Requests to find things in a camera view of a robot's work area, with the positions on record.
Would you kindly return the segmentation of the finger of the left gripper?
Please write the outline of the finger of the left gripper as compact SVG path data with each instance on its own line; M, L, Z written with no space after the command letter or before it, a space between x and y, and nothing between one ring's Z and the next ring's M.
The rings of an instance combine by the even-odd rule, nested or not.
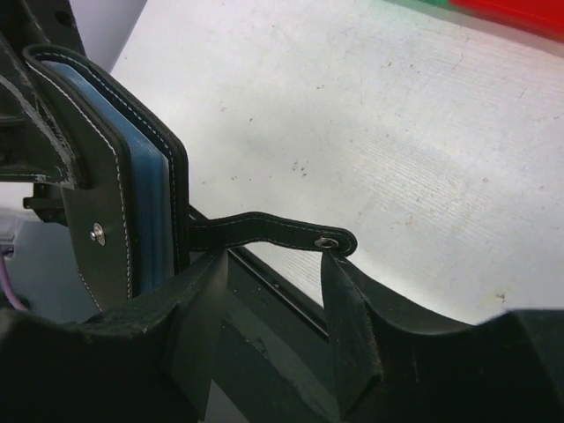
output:
M1 31L1 180L87 189L88 104L25 52L35 44L84 51L75 26Z

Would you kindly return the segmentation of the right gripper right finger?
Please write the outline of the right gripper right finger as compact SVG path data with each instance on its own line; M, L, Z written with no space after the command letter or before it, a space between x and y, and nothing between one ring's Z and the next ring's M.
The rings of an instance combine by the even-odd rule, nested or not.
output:
M342 421L562 421L561 311L462 323L335 253L323 255L321 281Z

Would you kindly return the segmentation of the black leather card holder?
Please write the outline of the black leather card holder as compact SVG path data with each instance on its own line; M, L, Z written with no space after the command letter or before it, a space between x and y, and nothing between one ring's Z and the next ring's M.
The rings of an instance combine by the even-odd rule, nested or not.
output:
M287 249L358 246L348 230L251 211L194 219L182 142L84 56L33 45L23 57L48 110L78 151L81 181L63 188L78 273L106 310L148 293L189 266L190 254L266 242Z

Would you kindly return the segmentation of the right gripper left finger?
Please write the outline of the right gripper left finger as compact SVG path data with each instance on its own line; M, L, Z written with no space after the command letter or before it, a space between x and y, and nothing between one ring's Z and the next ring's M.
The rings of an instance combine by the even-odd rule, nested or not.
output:
M226 255L207 253L84 323L3 309L2 421L202 421L226 285Z

